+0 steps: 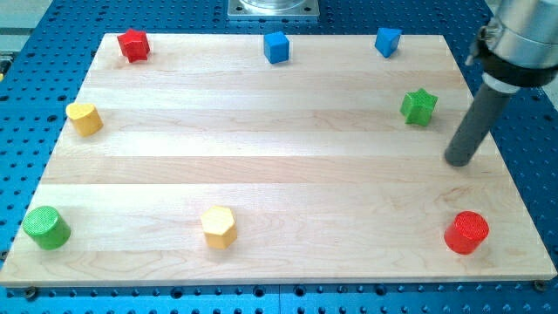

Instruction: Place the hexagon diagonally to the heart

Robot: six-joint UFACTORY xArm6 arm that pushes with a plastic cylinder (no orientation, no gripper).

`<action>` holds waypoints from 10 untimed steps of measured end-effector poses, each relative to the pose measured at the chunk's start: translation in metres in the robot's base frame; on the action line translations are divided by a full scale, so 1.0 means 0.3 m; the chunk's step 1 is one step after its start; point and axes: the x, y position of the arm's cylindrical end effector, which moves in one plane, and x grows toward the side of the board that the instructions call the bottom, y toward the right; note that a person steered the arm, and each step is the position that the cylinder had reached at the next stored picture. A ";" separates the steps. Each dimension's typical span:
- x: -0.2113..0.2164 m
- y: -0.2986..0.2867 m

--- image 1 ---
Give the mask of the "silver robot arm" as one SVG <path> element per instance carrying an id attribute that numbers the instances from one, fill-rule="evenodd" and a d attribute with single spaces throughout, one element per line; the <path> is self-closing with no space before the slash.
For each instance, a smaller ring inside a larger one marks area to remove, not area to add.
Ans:
<path id="1" fill-rule="evenodd" d="M 481 26 L 466 64 L 505 84 L 539 87 L 557 75 L 557 0 L 506 0 Z"/>

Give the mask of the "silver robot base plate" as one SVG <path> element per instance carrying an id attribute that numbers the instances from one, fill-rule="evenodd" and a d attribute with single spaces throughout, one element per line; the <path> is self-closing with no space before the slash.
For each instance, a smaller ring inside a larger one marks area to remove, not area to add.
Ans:
<path id="1" fill-rule="evenodd" d="M 318 17 L 318 0 L 229 0 L 228 16 L 249 17 Z"/>

